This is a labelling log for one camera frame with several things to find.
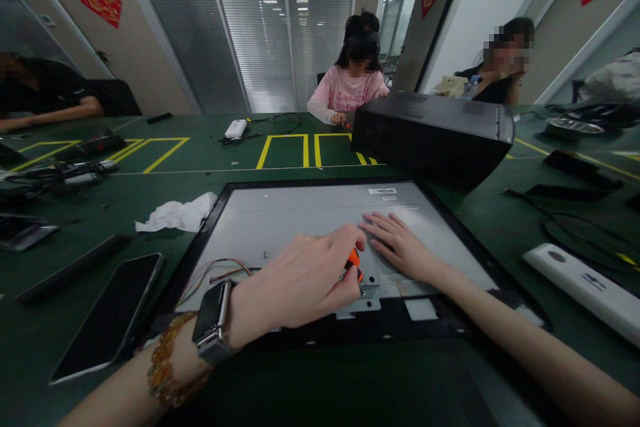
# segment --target watch face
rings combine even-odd
[[[202,297],[198,320],[196,320],[195,329],[193,329],[192,340],[194,342],[198,342],[200,338],[216,329],[220,320],[220,309],[222,308],[226,287],[227,282],[220,282],[214,288],[209,289],[205,296]]]

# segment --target water bottle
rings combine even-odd
[[[471,80],[465,84],[465,92],[461,98],[472,100],[475,97],[475,92],[478,91],[478,83],[480,83],[480,75],[473,75]]]

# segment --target black box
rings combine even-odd
[[[507,155],[514,135],[503,105],[397,92],[355,111],[351,149],[467,193]]]

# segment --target amber bracelet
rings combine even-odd
[[[183,386],[179,386],[173,378],[173,367],[169,362],[173,353],[173,341],[180,329],[197,314],[197,312],[186,312],[173,319],[167,331],[160,335],[159,345],[153,351],[151,367],[147,373],[149,395],[158,399],[162,405],[171,403],[174,408],[180,407],[192,394],[205,386],[213,370],[208,369],[198,378]]]

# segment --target pink shirt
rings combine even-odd
[[[353,78],[349,77],[348,70],[334,65],[313,92],[307,108],[315,117],[331,125],[335,112],[356,110],[382,92],[389,92],[389,89],[380,71]]]

